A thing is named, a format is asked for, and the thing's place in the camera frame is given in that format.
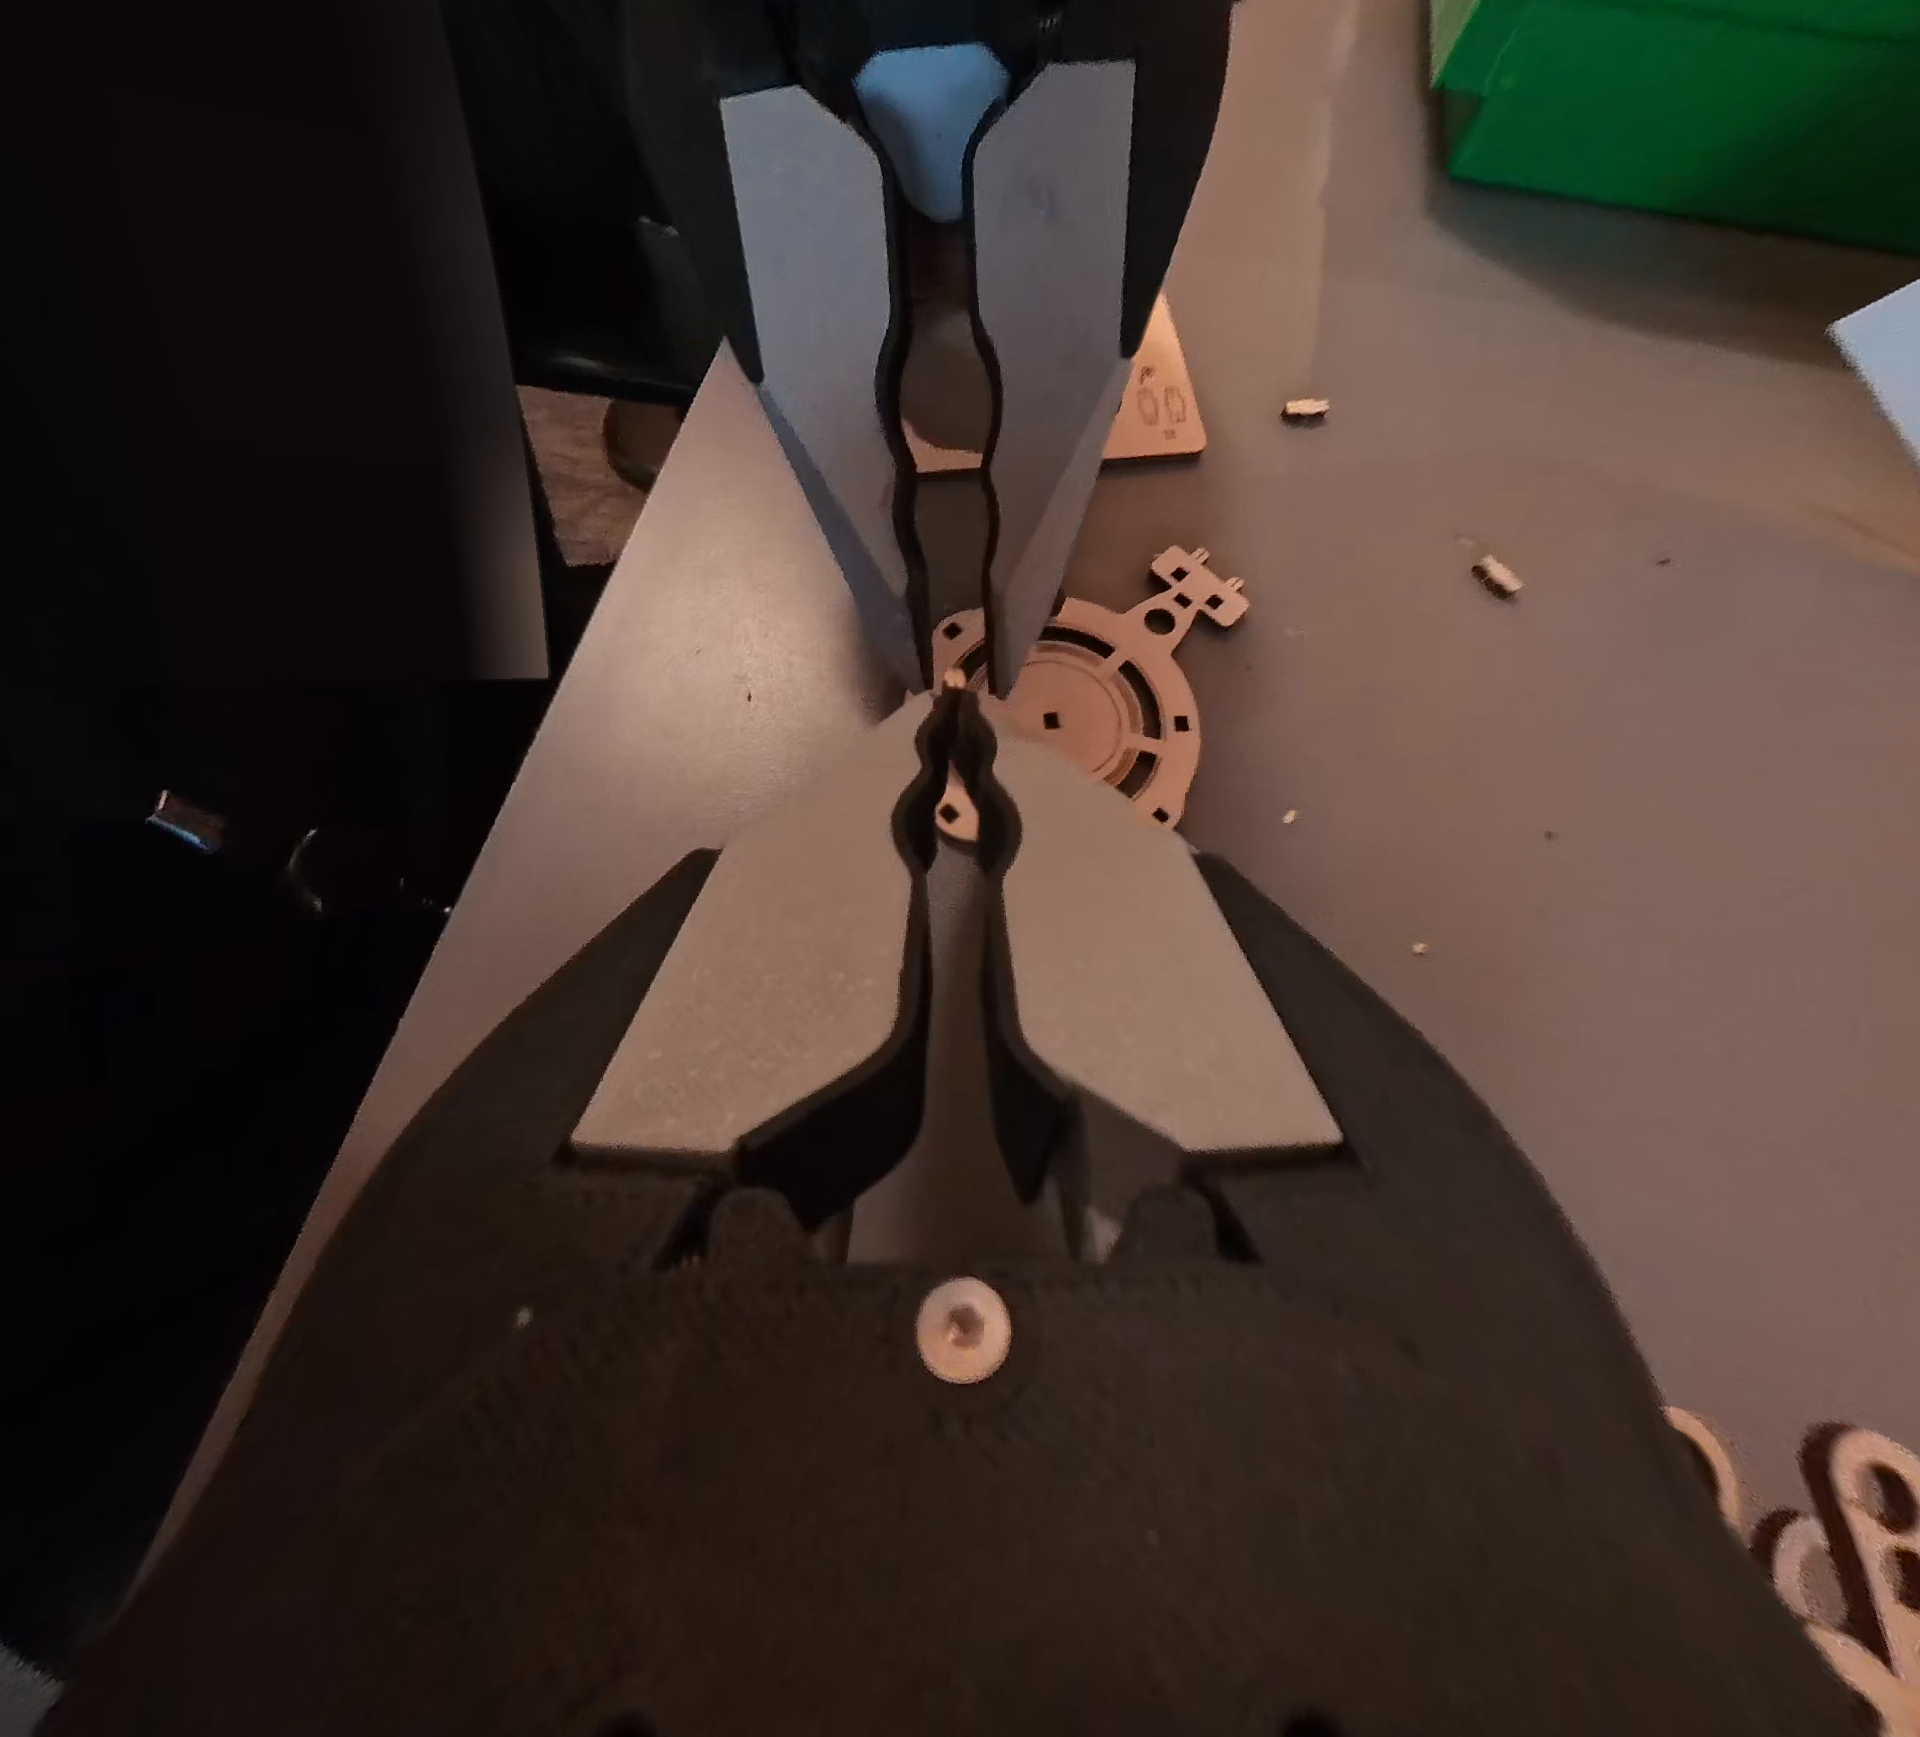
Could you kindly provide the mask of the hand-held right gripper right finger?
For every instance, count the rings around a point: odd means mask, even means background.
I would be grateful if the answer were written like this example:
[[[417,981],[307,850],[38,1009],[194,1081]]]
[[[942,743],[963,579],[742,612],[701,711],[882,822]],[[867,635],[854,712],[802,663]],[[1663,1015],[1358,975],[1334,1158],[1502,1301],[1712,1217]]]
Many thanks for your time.
[[[959,696],[996,1146],[1015,1196],[1130,1204],[1342,1128],[1175,833]]]

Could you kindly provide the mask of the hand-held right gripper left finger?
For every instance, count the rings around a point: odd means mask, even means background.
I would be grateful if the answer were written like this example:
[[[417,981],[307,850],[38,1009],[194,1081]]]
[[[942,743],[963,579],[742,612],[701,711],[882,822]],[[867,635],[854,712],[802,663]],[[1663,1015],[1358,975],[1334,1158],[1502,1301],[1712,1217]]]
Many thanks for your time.
[[[924,1119],[928,875],[956,695],[915,696],[707,869],[567,1148],[777,1194],[806,1231]]]

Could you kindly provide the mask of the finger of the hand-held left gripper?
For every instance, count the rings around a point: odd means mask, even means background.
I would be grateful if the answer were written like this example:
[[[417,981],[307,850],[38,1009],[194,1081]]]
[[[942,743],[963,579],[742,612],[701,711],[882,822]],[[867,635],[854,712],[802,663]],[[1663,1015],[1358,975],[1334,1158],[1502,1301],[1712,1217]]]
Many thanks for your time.
[[[804,86],[720,100],[755,389],[867,643],[930,681],[913,463],[900,425],[895,198],[872,136]]]
[[[1045,63],[971,145],[971,316],[996,407],[982,458],[993,695],[1014,691],[1051,616],[1130,368],[1133,77],[1130,60]]]

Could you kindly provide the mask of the round wooden ring part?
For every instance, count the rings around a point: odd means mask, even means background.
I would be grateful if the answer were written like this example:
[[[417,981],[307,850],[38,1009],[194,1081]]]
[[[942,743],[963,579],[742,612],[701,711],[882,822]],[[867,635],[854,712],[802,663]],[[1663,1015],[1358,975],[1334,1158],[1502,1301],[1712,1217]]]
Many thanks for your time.
[[[1064,597],[1025,655],[1010,696],[1022,734],[1175,829],[1201,762],[1201,717],[1179,659],[1195,620],[1229,629],[1249,602],[1207,549],[1168,547],[1156,589],[1116,610]]]

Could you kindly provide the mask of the assembled wooden loop model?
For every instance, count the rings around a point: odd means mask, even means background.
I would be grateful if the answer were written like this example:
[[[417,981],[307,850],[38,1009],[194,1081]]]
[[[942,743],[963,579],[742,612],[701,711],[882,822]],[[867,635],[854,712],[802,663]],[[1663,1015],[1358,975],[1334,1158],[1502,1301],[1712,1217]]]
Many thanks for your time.
[[[1806,1434],[1806,1502],[1750,1523],[1728,1445],[1696,1413],[1663,1410],[1713,1509],[1757,1563],[1851,1703],[1862,1732],[1918,1730],[1918,1455],[1830,1423]]]

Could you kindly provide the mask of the wooden sheet with peg outlines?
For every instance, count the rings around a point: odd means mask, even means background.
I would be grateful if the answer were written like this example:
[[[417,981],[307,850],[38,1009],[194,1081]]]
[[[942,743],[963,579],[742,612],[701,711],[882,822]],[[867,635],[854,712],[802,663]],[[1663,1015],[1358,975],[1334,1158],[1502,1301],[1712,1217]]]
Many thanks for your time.
[[[1188,358],[1159,293],[1131,358],[1102,461],[1195,458],[1206,429],[1188,374]],[[921,477],[973,474],[984,461],[992,420],[989,376],[959,310],[921,316],[921,333],[907,350],[900,410],[906,443]]]

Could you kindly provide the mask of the green plastic bin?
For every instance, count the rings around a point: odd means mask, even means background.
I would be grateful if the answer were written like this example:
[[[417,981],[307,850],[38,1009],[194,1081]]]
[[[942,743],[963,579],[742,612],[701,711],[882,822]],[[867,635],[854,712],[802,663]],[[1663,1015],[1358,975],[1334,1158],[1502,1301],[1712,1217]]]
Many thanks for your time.
[[[1449,176],[1918,248],[1918,0],[1426,0]]]

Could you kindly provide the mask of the folded paper instruction leaflet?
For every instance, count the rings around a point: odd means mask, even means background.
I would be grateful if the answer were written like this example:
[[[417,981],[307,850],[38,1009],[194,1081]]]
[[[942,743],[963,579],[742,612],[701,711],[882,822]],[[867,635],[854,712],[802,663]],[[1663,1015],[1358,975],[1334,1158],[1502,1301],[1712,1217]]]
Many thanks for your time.
[[[1918,290],[1913,281],[1828,327],[1828,337],[1918,463]]]

